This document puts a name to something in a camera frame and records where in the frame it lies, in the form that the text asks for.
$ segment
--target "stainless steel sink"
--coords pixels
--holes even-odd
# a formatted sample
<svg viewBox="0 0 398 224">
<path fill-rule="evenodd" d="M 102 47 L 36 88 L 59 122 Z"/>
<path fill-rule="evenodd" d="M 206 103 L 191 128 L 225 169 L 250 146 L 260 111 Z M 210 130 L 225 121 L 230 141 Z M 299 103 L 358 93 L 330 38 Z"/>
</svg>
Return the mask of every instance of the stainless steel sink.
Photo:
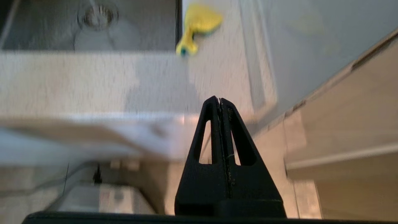
<svg viewBox="0 0 398 224">
<path fill-rule="evenodd" d="M 0 47 L 174 51 L 180 13 L 179 0 L 14 0 Z"/>
</svg>

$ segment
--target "sink drain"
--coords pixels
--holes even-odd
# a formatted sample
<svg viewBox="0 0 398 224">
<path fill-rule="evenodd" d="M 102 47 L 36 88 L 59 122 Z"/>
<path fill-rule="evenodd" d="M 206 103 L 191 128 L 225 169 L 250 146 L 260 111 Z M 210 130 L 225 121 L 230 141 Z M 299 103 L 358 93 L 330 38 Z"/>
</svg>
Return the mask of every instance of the sink drain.
<svg viewBox="0 0 398 224">
<path fill-rule="evenodd" d="M 87 8 L 79 16 L 78 22 L 81 28 L 89 28 L 95 31 L 107 29 L 118 19 L 118 12 L 115 7 L 103 4 Z"/>
</svg>

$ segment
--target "black plastic part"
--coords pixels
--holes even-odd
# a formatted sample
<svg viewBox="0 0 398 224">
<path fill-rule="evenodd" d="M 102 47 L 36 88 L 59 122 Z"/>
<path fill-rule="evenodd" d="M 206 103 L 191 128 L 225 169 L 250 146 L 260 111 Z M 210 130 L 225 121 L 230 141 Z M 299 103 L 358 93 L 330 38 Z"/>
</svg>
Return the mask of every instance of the black plastic part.
<svg viewBox="0 0 398 224">
<path fill-rule="evenodd" d="M 212 164 L 199 157 L 211 122 Z M 241 165 L 236 165 L 233 139 Z M 286 218 L 282 198 L 234 104 L 205 101 L 175 201 L 176 215 Z"/>
<path fill-rule="evenodd" d="M 393 224 L 380 221 L 345 221 L 274 218 L 215 218 L 190 216 L 151 216 L 106 213 L 37 212 L 22 224 Z"/>
</svg>

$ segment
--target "kitchen wall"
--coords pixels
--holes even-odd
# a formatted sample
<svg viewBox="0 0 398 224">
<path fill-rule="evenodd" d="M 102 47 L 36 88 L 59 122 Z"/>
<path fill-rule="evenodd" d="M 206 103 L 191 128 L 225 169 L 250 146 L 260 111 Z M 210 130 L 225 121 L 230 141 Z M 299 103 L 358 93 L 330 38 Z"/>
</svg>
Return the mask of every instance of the kitchen wall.
<svg viewBox="0 0 398 224">
<path fill-rule="evenodd" d="M 395 0 L 259 0 L 277 105 L 260 126 L 316 90 L 398 27 Z"/>
</svg>

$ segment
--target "yellow sponge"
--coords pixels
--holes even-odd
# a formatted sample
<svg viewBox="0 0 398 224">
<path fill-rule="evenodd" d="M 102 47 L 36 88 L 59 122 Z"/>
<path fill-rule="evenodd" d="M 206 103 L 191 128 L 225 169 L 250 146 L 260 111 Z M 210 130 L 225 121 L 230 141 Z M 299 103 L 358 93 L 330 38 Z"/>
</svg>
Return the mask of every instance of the yellow sponge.
<svg viewBox="0 0 398 224">
<path fill-rule="evenodd" d="M 185 31 L 177 44 L 176 53 L 178 55 L 196 54 L 198 46 L 193 42 L 193 35 L 195 33 L 209 34 L 218 28 L 221 22 L 222 15 L 211 8 L 197 3 L 190 4 L 185 14 Z"/>
</svg>

